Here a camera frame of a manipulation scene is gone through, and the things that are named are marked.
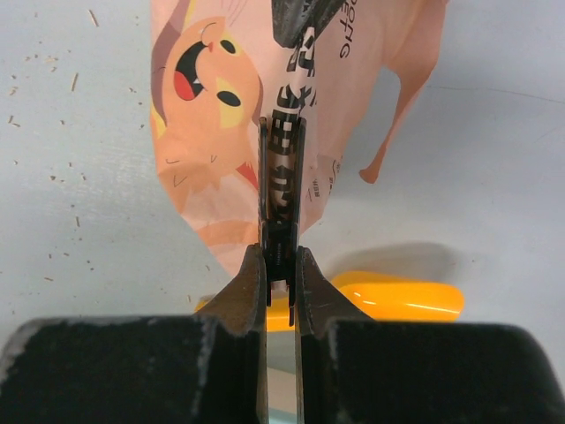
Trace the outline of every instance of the cat food bag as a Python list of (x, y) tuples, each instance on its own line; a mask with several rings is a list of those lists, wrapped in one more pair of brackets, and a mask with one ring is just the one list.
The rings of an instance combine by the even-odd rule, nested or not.
[(178, 213), (235, 275), (258, 241), (258, 121), (271, 126), (271, 196), (290, 200), (290, 134), (307, 122), (301, 231), (320, 219), (347, 141), (384, 66), (395, 115), (387, 147), (435, 67), (447, 0), (152, 0), (156, 169)]

